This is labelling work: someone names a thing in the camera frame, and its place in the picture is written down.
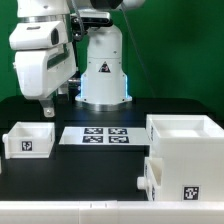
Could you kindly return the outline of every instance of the metal bracket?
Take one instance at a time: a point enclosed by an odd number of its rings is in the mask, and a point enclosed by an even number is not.
[[[41,106],[44,110],[44,116],[45,117],[54,117],[55,116],[55,110],[54,110],[54,102],[52,100],[52,97],[48,97],[46,99],[39,100]]]

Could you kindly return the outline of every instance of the open white box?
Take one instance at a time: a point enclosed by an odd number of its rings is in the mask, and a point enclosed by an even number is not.
[[[5,158],[48,158],[55,141],[54,123],[17,122],[4,134]]]
[[[224,130],[207,116],[148,115],[149,199],[224,201]]]

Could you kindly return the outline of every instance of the white box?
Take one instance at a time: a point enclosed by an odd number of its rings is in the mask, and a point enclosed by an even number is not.
[[[6,159],[48,158],[55,141],[54,123],[17,122],[2,140]]]
[[[207,116],[148,115],[149,200],[223,201],[224,130]]]

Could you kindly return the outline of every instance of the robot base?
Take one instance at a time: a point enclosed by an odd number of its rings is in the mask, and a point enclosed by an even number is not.
[[[78,107],[82,107],[87,110],[102,111],[102,112],[122,110],[125,108],[129,108],[131,104],[132,101],[125,101],[119,104],[92,104],[83,101],[77,101],[76,103]]]

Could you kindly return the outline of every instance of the warning label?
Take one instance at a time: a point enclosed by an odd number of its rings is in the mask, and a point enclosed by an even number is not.
[[[102,72],[102,73],[111,73],[110,69],[109,69],[109,66],[107,64],[107,62],[105,61],[103,63],[103,65],[101,66],[99,72]]]

